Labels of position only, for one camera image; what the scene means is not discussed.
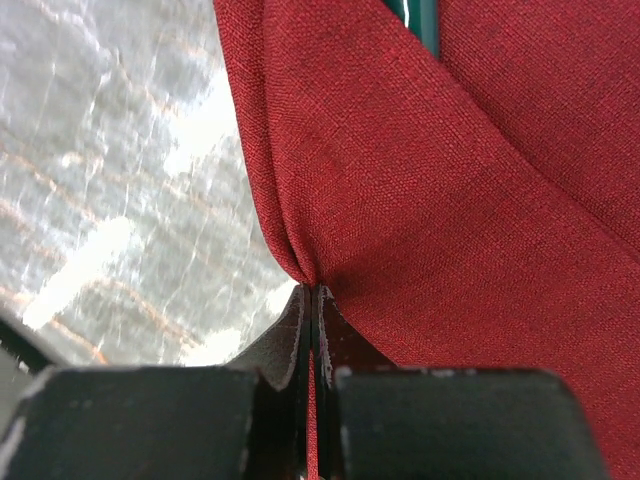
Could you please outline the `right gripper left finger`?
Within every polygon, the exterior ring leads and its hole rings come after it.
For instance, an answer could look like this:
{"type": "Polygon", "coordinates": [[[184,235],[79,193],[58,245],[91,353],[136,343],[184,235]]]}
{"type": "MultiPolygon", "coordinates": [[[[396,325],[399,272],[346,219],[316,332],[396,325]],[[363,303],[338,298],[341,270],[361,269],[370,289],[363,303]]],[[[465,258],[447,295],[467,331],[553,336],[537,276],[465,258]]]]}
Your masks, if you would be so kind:
{"type": "Polygon", "coordinates": [[[310,292],[223,365],[48,367],[1,438],[5,479],[302,479],[310,292]]]}

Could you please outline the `teal handled gold spoon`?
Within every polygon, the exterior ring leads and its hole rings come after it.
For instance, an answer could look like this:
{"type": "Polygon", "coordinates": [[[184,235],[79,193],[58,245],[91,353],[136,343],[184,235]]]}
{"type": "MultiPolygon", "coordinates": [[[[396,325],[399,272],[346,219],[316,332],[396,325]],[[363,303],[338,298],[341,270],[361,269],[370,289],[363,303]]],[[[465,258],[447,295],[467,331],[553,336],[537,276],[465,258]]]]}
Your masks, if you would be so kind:
{"type": "Polygon", "coordinates": [[[383,3],[436,59],[440,57],[437,0],[383,0],[383,3]]]}

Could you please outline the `dark red cloth napkin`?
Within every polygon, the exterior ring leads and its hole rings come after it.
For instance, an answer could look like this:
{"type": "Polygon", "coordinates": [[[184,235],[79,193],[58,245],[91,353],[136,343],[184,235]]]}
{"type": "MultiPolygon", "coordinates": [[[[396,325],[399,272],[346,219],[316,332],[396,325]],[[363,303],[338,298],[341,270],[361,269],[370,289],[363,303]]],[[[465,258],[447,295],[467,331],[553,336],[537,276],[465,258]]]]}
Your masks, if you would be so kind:
{"type": "Polygon", "coordinates": [[[282,268],[409,365],[535,366],[639,475],[639,5],[218,1],[282,268]]]}

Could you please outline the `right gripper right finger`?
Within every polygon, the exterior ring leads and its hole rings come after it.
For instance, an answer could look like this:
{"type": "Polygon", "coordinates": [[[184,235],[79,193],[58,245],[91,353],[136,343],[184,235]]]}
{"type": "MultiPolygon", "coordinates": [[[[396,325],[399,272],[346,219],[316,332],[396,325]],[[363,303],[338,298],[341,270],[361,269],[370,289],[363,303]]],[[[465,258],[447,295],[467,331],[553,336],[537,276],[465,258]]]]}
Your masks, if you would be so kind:
{"type": "Polygon", "coordinates": [[[394,364],[310,293],[317,465],[324,479],[605,479],[583,409],[535,369],[394,364]]]}

